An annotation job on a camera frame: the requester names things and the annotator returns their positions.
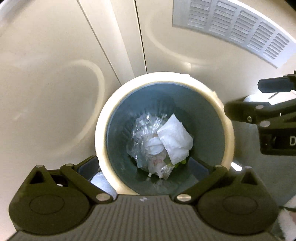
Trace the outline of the white paper tissue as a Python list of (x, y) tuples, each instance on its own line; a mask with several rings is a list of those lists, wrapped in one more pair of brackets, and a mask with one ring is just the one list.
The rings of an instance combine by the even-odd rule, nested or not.
[(193, 138), (174, 114), (157, 130), (157, 135), (173, 165), (177, 165), (189, 156), (189, 151), (193, 147)]

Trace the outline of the silver wall vent grille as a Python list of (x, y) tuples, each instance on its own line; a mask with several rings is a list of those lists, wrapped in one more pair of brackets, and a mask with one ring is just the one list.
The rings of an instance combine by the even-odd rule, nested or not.
[(240, 1), (174, 1), (173, 26), (235, 44), (276, 68), (295, 55), (295, 38)]

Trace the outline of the crumpled clear plastic trash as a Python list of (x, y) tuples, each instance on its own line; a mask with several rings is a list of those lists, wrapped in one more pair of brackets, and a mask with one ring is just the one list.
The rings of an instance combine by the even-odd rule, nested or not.
[(135, 160), (137, 168), (148, 173), (148, 176), (157, 175), (167, 180), (174, 165), (164, 149), (157, 155), (149, 155), (145, 150), (145, 142), (152, 137), (158, 137), (157, 130), (168, 120), (167, 115), (154, 116), (144, 113), (136, 119), (132, 129), (132, 137), (127, 144), (127, 153)]

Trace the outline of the cream rim trash bin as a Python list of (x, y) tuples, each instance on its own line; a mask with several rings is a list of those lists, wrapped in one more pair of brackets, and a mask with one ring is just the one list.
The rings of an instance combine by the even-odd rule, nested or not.
[(99, 166), (118, 194), (175, 195), (213, 166), (229, 169), (234, 130), (217, 94), (187, 74), (155, 72), (122, 85), (95, 129)]

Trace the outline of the grey trouser leg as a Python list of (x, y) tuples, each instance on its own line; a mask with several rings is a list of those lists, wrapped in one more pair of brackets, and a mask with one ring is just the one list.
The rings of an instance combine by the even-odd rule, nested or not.
[(104, 174), (99, 171), (97, 172), (90, 181), (93, 185), (100, 188), (102, 191), (108, 193), (113, 199), (117, 198), (116, 190), (106, 180)]

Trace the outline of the white plastic cup lid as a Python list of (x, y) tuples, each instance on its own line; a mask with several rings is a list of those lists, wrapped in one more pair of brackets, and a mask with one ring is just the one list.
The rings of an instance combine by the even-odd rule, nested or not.
[(161, 153), (165, 147), (159, 137), (152, 137), (145, 142), (145, 150), (149, 155), (157, 155)]

